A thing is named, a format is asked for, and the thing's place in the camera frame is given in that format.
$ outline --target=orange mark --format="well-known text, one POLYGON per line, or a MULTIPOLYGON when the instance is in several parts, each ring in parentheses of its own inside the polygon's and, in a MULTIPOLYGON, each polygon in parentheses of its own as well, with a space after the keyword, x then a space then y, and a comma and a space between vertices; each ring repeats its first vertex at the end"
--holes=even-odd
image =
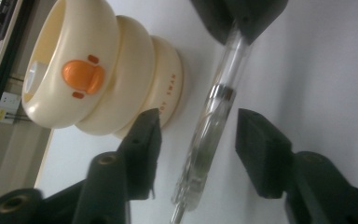
POLYGON ((92 62, 92 63, 98 63, 100 61, 99 58, 95 57, 94 55, 89 55, 88 57, 89 61, 92 62))
POLYGON ((72 96, 77 98, 77 99, 83 99, 84 94, 78 91, 74 91, 74 93, 72 93, 72 96))
POLYGON ((63 67, 62 77, 73 89, 93 94, 103 85, 104 70, 99 65, 73 60, 63 67))

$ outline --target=orange button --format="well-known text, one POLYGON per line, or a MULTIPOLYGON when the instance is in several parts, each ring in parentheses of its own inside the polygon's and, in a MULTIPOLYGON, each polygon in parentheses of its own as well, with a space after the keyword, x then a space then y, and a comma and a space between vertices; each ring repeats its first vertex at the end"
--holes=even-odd
POLYGON ((93 94, 103 85, 104 70, 100 65, 73 60, 63 67, 62 77, 73 89, 93 94))

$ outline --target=white power outlet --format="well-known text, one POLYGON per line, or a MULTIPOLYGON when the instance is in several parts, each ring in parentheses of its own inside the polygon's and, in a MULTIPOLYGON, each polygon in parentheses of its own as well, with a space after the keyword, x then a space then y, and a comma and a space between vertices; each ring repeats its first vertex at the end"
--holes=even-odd
POLYGON ((9 109, 0 106, 0 122, 12 124, 14 121, 14 115, 17 113, 17 109, 9 109))
POLYGON ((0 106, 8 109, 14 109, 17 111, 17 109, 19 109, 20 102, 21 97, 19 95, 4 91, 0 101, 0 106))

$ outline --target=transparent tube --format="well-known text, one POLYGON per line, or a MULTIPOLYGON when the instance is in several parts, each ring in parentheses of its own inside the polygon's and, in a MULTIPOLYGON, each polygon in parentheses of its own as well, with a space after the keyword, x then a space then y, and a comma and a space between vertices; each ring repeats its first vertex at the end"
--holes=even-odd
POLYGON ((192 211, 199 204, 214 153, 235 98, 235 90, 241 77, 239 68, 250 51, 251 46, 245 43, 234 23, 187 153, 184 170, 172 196, 172 202, 176 204, 172 224, 181 223, 185 211, 192 211))

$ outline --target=white table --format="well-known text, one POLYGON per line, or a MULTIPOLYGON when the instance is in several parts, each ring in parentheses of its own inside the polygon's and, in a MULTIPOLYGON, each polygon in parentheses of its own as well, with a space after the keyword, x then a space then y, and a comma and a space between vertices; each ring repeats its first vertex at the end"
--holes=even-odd
MULTIPOLYGON (((168 223, 171 196, 223 47, 205 31, 190 1, 110 0, 117 14, 169 40, 186 70, 177 110, 163 129, 156 200, 132 202, 132 223, 168 223)), ((283 200, 259 198, 234 148, 237 110, 278 126, 294 151, 328 157, 358 188, 358 1, 291 0, 262 34, 240 83, 199 208, 184 223, 287 223, 283 200)), ((36 186, 46 196, 85 177, 91 158, 116 150, 114 136, 56 130, 36 186)))

